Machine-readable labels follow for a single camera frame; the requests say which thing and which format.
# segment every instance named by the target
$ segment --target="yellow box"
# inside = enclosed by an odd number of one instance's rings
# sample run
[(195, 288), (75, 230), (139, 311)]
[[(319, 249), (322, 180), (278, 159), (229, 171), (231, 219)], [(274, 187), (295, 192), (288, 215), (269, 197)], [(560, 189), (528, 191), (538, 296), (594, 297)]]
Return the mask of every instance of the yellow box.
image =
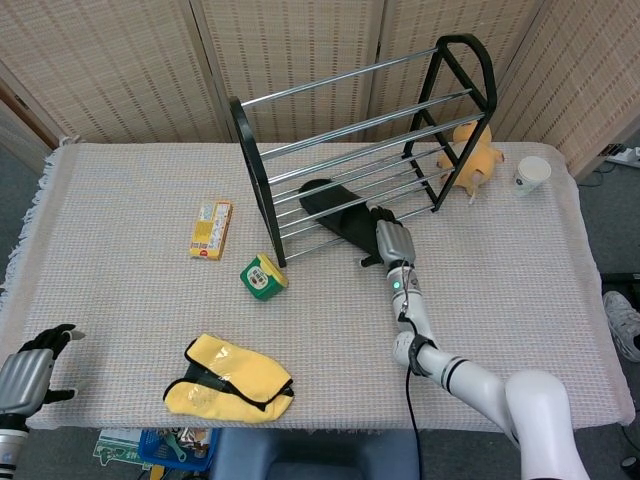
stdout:
[(192, 257), (220, 260), (229, 230), (233, 205), (228, 201), (205, 202), (191, 237)]

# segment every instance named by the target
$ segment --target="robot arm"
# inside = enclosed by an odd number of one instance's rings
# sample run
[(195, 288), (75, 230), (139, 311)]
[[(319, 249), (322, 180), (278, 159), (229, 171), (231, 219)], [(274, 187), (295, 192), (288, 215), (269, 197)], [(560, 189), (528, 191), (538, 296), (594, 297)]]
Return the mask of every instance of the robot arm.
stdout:
[(525, 480), (588, 480), (573, 437), (569, 398), (562, 382), (541, 371), (522, 371), (506, 383), (469, 360), (442, 351), (431, 331), (414, 272), (411, 234), (388, 210), (374, 209), (380, 258), (388, 268), (400, 334), (394, 357), (494, 422), (520, 448)]
[(56, 359), (70, 340), (84, 334), (74, 325), (45, 330), (7, 357), (0, 370), (0, 478), (13, 478), (20, 451), (27, 441), (26, 420), (43, 404), (69, 400), (75, 390), (50, 390)]

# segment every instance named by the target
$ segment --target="green box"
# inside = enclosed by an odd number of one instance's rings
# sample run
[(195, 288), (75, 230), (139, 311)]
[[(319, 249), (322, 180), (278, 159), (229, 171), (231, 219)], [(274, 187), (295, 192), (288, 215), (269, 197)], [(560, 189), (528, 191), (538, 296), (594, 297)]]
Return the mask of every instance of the green box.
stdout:
[(289, 285), (284, 274), (278, 270), (266, 253), (259, 253), (247, 265), (240, 279), (258, 300), (269, 300)]

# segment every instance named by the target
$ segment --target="white sneaker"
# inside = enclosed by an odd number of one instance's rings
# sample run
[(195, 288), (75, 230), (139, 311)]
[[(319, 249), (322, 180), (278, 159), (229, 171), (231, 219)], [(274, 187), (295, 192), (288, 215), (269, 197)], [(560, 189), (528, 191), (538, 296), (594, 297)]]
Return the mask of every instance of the white sneaker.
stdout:
[(626, 359), (640, 363), (640, 349), (634, 343), (635, 337), (640, 335), (640, 313), (619, 292), (605, 293), (602, 301), (618, 350)]

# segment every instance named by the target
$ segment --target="small box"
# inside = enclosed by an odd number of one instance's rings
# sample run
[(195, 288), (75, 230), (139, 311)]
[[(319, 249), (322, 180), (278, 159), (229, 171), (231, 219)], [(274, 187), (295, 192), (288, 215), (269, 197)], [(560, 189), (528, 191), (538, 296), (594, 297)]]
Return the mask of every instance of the small box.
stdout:
[(191, 237), (189, 253), (192, 257), (219, 260), (231, 220), (231, 202), (205, 202)]
[(258, 300), (269, 300), (289, 285), (266, 253), (259, 253), (240, 274), (240, 279)]

